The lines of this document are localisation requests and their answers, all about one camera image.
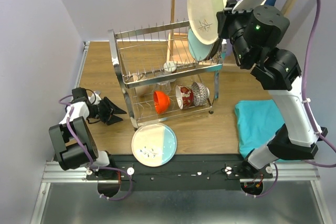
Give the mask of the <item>orange bowl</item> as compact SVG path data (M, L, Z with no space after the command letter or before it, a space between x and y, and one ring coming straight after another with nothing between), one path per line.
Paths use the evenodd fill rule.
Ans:
M164 113L170 106L170 98L163 91L154 91L153 101L157 114Z

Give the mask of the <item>patterned small bowl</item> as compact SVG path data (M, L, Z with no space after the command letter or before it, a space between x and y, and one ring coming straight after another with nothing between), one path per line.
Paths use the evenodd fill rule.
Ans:
M191 85L193 91L194 100L193 103L195 106L200 106L205 103L209 97L209 89L203 83L193 82Z

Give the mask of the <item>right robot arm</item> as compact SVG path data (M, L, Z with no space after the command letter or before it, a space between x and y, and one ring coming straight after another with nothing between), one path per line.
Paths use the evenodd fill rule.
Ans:
M226 7L216 12L216 19L218 36L229 39L236 64L251 71L272 96L284 120L266 144L248 153L239 166L239 174L255 177L279 159L314 159L318 151L316 142L328 131L318 126L307 111L309 101L303 98L303 77L296 56L276 47L290 25L289 19L269 5L242 13Z

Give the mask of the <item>cream and blue plate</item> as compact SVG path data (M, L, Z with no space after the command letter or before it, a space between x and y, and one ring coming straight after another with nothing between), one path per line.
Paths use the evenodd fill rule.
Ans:
M176 153L177 137L165 124L153 123L141 126L131 142L133 156L148 167L159 167L168 163Z

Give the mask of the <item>pale green plate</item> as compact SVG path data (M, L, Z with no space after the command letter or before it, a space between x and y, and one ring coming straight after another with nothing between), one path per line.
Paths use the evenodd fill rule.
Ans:
M216 14L223 11L226 0L187 0L187 15L196 38L205 45L218 39Z

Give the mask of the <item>metal two-tier dish rack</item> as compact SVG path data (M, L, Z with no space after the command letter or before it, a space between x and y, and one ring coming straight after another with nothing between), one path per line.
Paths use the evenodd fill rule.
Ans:
M135 129L198 112L213 114L219 97L219 71L224 60L219 54L210 60L194 60L188 49L189 28L189 22L184 20L129 31L108 31L112 65ZM164 74L163 65L167 61L175 62L176 73ZM191 105L181 110L175 97L175 87L203 83L202 74L208 72L214 74L211 96L200 106ZM134 73L144 74L147 79L133 81ZM162 81L171 84L171 91L165 93L170 98L170 106L164 113L157 114L153 93L159 91L157 83ZM150 93L137 96L134 88L145 85L150 86Z

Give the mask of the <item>red rimmed white plate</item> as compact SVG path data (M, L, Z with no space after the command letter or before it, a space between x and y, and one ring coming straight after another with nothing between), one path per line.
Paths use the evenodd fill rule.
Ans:
M212 46L212 49L211 49L211 52L209 54L209 59L212 59L213 57L215 57L216 54L220 53L221 50L222 50L222 42L223 42L223 39L222 38L218 38L213 46Z

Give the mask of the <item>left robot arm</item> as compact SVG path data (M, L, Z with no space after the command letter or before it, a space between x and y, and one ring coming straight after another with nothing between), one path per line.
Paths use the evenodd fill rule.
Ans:
M59 100L65 106L65 116L48 130L56 160L62 170L85 167L104 179L112 179L121 170L116 168L111 154L100 151L88 125L103 123L107 126L123 121L120 114L127 112L109 98L99 96L82 87L74 88L71 95Z

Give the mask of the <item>clear plastic cup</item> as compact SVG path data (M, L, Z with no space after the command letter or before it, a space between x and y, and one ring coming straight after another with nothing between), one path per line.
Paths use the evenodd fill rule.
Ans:
M162 81L157 83L157 89L159 91L169 93L171 91L171 84L169 81Z

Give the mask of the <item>teal flower plate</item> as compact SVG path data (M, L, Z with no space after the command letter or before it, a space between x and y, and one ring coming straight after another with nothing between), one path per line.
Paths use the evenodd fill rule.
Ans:
M201 43L194 35L191 29L188 30L187 42L189 52L192 58L196 61L206 60L209 57L214 45L214 44L206 45Z

